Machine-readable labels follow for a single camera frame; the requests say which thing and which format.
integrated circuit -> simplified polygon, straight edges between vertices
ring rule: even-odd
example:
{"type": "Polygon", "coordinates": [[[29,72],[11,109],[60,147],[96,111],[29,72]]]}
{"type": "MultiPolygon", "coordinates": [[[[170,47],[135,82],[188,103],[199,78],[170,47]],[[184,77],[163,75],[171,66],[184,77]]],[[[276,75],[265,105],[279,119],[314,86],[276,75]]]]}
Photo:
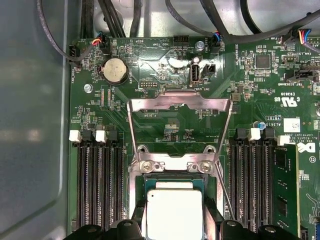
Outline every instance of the integrated circuit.
{"type": "Polygon", "coordinates": [[[255,56],[255,68],[269,69],[270,68],[270,55],[260,54],[255,56]]]}

black connector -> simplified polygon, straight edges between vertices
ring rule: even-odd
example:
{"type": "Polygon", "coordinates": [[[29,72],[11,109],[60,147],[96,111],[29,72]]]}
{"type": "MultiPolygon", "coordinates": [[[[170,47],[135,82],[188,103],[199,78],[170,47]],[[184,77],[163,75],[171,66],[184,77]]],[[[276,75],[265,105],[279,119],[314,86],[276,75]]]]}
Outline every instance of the black connector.
{"type": "MultiPolygon", "coordinates": [[[[69,55],[71,57],[78,58],[81,55],[81,51],[76,45],[74,45],[74,44],[73,45],[69,45],[69,55]]],[[[70,63],[70,65],[72,67],[81,68],[81,62],[80,61],[71,61],[71,60],[69,60],[69,63],[70,63]]]]}
{"type": "Polygon", "coordinates": [[[188,45],[189,45],[188,35],[173,36],[173,46],[188,46],[188,45]]]}
{"type": "Polygon", "coordinates": [[[211,44],[210,44],[210,52],[212,54],[217,54],[219,53],[221,47],[220,41],[218,41],[215,37],[211,38],[211,44]]]}
{"type": "Polygon", "coordinates": [[[101,43],[99,44],[99,48],[104,55],[112,54],[110,39],[108,38],[107,35],[105,34],[101,35],[101,43]]]}
{"type": "Polygon", "coordinates": [[[286,35],[279,38],[280,44],[294,44],[299,40],[298,30],[291,30],[286,35]]]}

cable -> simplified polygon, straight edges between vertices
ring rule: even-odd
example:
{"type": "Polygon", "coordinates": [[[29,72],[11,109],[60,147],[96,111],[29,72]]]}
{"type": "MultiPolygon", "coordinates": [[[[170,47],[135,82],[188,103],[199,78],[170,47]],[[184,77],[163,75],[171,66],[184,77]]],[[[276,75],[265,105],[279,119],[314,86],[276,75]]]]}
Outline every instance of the cable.
{"type": "Polygon", "coordinates": [[[221,36],[223,36],[223,39],[228,42],[230,34],[228,33],[213,0],[200,0],[200,3],[206,15],[209,17],[212,24],[216,27],[217,31],[221,34],[221,36]]]}
{"type": "Polygon", "coordinates": [[[133,20],[130,28],[130,38],[136,38],[138,36],[140,18],[142,11],[141,0],[134,0],[133,3],[133,20]]]}
{"type": "Polygon", "coordinates": [[[240,0],[240,9],[241,9],[241,14],[243,17],[243,20],[245,21],[245,24],[248,26],[250,31],[253,34],[260,34],[262,31],[257,27],[255,22],[253,21],[250,12],[249,12],[249,7],[248,7],[248,0],[240,0]]]}
{"type": "Polygon", "coordinates": [[[172,17],[174,17],[175,20],[177,20],[178,23],[182,24],[183,26],[187,27],[188,29],[191,29],[192,31],[201,34],[203,36],[212,37],[213,33],[209,31],[202,30],[195,25],[192,25],[191,23],[187,22],[181,15],[176,11],[174,6],[172,6],[170,0],[165,0],[166,8],[168,9],[169,13],[172,17]]]}
{"type": "Polygon", "coordinates": [[[224,23],[222,22],[213,0],[200,0],[200,2],[209,19],[214,24],[216,29],[220,32],[221,36],[223,36],[224,41],[228,44],[253,43],[271,37],[278,37],[287,34],[292,29],[301,28],[320,17],[319,9],[305,16],[304,18],[301,18],[291,24],[277,28],[275,30],[252,35],[232,35],[228,33],[224,23]]]}
{"type": "Polygon", "coordinates": [[[310,45],[308,42],[305,42],[303,44],[303,46],[305,46],[307,49],[310,49],[311,51],[313,51],[313,52],[315,52],[317,54],[320,54],[320,49],[310,45]]]}
{"type": "Polygon", "coordinates": [[[43,5],[42,5],[42,0],[36,0],[36,10],[40,19],[40,23],[41,26],[43,28],[43,31],[46,35],[46,37],[48,38],[50,44],[53,46],[53,48],[62,56],[64,56],[66,59],[72,61],[72,62],[79,62],[81,60],[83,60],[86,56],[88,56],[88,54],[91,52],[91,50],[94,48],[94,46],[91,44],[90,46],[87,47],[87,49],[82,53],[81,56],[79,57],[73,57],[68,55],[67,53],[65,53],[56,43],[56,41],[54,40],[54,38],[52,37],[52,34],[49,30],[49,27],[47,25],[47,21],[45,18],[45,14],[44,14],[44,9],[43,9],[43,5]]]}
{"type": "Polygon", "coordinates": [[[310,34],[310,32],[311,32],[311,29],[298,30],[300,43],[302,46],[305,46],[307,49],[309,49],[317,54],[320,54],[320,49],[318,49],[308,43],[308,35],[310,34]]]}
{"type": "Polygon", "coordinates": [[[80,22],[80,37],[85,39],[86,36],[86,5],[87,0],[81,1],[81,22],[80,22]]]}
{"type": "Polygon", "coordinates": [[[92,39],[94,37],[94,0],[86,0],[85,32],[87,39],[92,39]]]}
{"type": "Polygon", "coordinates": [[[125,34],[125,31],[124,31],[124,28],[122,27],[122,24],[120,22],[120,19],[119,19],[119,16],[118,16],[118,13],[117,13],[117,11],[115,9],[114,4],[112,3],[111,0],[105,0],[105,4],[108,6],[109,13],[110,13],[111,18],[113,20],[115,29],[117,30],[117,32],[119,34],[119,37],[120,38],[125,38],[126,34],[125,34]]]}
{"type": "Polygon", "coordinates": [[[308,35],[309,35],[310,32],[311,32],[311,29],[309,29],[309,30],[305,33],[305,35],[304,35],[304,42],[307,42],[308,35]]]}
{"type": "Polygon", "coordinates": [[[104,16],[104,20],[105,20],[106,24],[108,25],[108,28],[109,28],[111,36],[113,38],[119,37],[118,33],[116,31],[115,24],[112,21],[112,17],[111,17],[110,12],[109,12],[109,10],[107,8],[105,0],[98,0],[98,3],[100,5],[100,7],[101,7],[101,10],[102,10],[102,13],[103,13],[103,16],[104,16]]]}

green circuit board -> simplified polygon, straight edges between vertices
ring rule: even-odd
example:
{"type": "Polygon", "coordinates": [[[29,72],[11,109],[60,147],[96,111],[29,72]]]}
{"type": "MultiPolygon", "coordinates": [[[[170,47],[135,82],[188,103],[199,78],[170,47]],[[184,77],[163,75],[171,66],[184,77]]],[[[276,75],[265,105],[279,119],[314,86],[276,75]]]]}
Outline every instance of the green circuit board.
{"type": "MultiPolygon", "coordinates": [[[[290,148],[289,163],[293,166],[297,164],[298,167],[290,167],[291,175],[287,180],[296,176],[296,182],[287,182],[288,185],[284,186],[280,181],[274,189],[278,192],[282,191],[280,186],[290,189],[291,195],[288,193],[288,196],[295,199],[295,204],[286,204],[290,199],[280,199],[278,209],[280,212],[285,211],[286,217],[293,214],[300,222],[295,221],[287,227],[288,222],[274,216],[273,223],[288,228],[296,235],[300,234],[298,229],[301,225],[308,229],[309,239],[314,239],[315,219],[320,216],[320,80],[312,78],[310,74],[295,79],[289,77],[303,67],[320,70],[320,56],[299,44],[280,44],[277,38],[251,44],[221,43],[217,53],[211,53],[210,39],[207,37],[188,37],[183,41],[183,44],[179,44],[174,37],[111,38],[112,57],[121,58],[129,71],[128,79],[119,86],[108,84],[99,74],[99,65],[107,57],[98,46],[82,61],[81,68],[73,67],[71,70],[70,130],[105,130],[108,138],[115,131],[118,134],[121,151],[116,153],[112,147],[109,150],[110,155],[121,155],[123,160],[120,166],[122,182],[117,182],[121,184],[122,191],[118,195],[122,198],[120,218],[129,217],[127,167],[133,159],[128,100],[155,98],[169,89],[192,89],[200,92],[204,98],[230,98],[233,101],[220,156],[225,176],[228,176],[230,169],[229,139],[235,135],[236,129],[248,131],[254,127],[254,123],[259,122],[265,123],[267,128],[273,128],[275,136],[290,136],[290,142],[295,143],[297,148],[290,148]],[[198,41],[205,44],[201,52],[195,49],[198,41]],[[201,78],[197,82],[190,81],[189,73],[190,62],[194,57],[199,57],[203,66],[214,65],[215,68],[210,74],[201,69],[201,78]],[[84,91],[85,84],[91,84],[92,92],[84,91]]],[[[309,41],[317,46],[320,37],[310,37],[309,41]]],[[[74,43],[80,50],[89,44],[89,39],[74,43]]],[[[146,145],[150,152],[172,156],[201,153],[205,146],[217,144],[225,117],[214,110],[190,110],[186,106],[173,106],[163,111],[139,111],[133,115],[137,145],[146,145]]],[[[77,216],[78,159],[77,148],[70,144],[70,223],[77,216]]],[[[277,175],[283,174],[279,170],[274,172],[275,179],[277,175]]],[[[228,177],[224,180],[232,188],[228,177]]],[[[279,196],[274,196],[274,199],[277,202],[279,196]]],[[[223,214],[229,217],[227,210],[223,214]]]]}

white label sticker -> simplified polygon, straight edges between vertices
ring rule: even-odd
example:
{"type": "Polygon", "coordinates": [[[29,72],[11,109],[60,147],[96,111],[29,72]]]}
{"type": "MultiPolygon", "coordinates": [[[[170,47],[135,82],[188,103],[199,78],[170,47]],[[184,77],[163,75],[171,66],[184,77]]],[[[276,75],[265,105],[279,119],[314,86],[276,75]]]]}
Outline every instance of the white label sticker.
{"type": "Polygon", "coordinates": [[[300,133],[300,118],[284,118],[283,132],[300,133]]]}

